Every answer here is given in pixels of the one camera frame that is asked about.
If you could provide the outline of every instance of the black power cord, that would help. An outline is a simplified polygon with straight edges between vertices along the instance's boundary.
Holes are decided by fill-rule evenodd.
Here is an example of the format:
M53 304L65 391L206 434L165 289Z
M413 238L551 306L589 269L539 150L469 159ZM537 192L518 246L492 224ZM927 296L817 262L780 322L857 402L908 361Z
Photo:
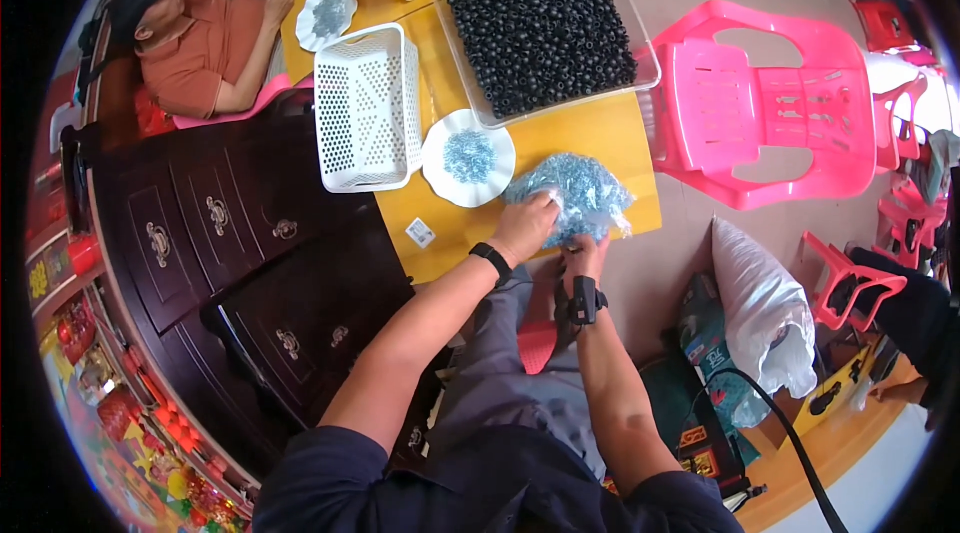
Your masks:
M806 479L810 481L810 489L813 490L813 496L817 498L817 504L820 505L820 511L823 513L823 518L826 520L826 525L830 527L830 530L833 533L847 533L847 527L844 526L843 521L840 519L840 516L837 515L836 510L834 510L834 504L831 503L830 498L827 497L827 490L824 489L823 484L820 483L820 477L817 476L817 471L813 469L813 465L810 463L810 456L807 455L807 451L804 449L804 445L800 442L800 436L797 435L797 431L794 430L793 424L790 423L790 420L786 418L786 414L781 410L781 407L777 406L774 403L773 397L767 395L763 388L757 384L750 375L744 371L738 369L720 369L719 371L714 372L710 375L710 378L703 383L702 389L697 392L697 395L693 397L693 401L690 402L690 410L686 413L686 417L683 419L683 422L686 423L690 418L690 415L693 413L693 407L696 405L697 400L700 399L700 395L707 390L707 385L712 383L714 379L720 374L736 374L743 380L750 383L750 386L753 387L753 390L756 391L756 394L763 399L764 402L770 409L774 411L776 417L779 419L780 424L783 425L783 428L786 430L787 437L790 438L790 443L793 443L794 449L797 450L797 457L799 458L799 463L803 466L803 473L806 474Z

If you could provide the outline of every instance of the label sticker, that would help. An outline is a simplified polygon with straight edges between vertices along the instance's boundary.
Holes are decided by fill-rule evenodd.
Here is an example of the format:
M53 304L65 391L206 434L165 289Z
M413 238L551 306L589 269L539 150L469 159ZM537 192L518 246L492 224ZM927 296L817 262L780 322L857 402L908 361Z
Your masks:
M437 238L430 227L427 227L424 221L419 218L415 218L414 222L410 223L410 226L407 227L407 234L422 250L426 249L430 242Z

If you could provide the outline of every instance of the white perforated basket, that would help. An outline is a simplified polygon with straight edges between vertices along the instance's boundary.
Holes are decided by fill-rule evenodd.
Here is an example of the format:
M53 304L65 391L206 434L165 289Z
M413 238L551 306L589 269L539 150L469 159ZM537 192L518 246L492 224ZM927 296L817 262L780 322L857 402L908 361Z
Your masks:
M341 37L314 56L314 117L323 186L387 191L420 168L417 47L390 23Z

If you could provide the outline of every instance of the wooden table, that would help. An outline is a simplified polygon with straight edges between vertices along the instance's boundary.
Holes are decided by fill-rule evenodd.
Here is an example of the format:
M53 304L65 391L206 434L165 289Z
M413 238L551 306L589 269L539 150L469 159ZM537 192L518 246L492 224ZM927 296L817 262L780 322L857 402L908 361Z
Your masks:
M280 27L287 69L294 81L313 69L313 55L301 49L294 33L304 1L295 0L294 9ZM450 112L470 107L432 0L357 0L357 4L350 31L398 22L416 45L420 125L424 134ZM632 234L660 228L660 202L650 149L641 111L632 93L568 107L513 125L510 137L516 148L517 175L558 152L591 155L636 197L625 212ZM377 193L376 200L393 247L414 283L433 280L457 264L475 243L494 232L503 209L500 200L473 209L454 205L434 194L421 172L414 173L402 189ZM415 218L423 220L437 236L426 249L421 249L406 233Z

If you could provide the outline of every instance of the white plastic bag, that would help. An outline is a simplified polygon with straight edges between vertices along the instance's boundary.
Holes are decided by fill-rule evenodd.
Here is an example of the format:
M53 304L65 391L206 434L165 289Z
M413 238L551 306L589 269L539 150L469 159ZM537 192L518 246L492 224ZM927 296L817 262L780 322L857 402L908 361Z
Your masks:
M745 232L713 217L713 269L733 363L773 395L813 391L815 328L804 288Z

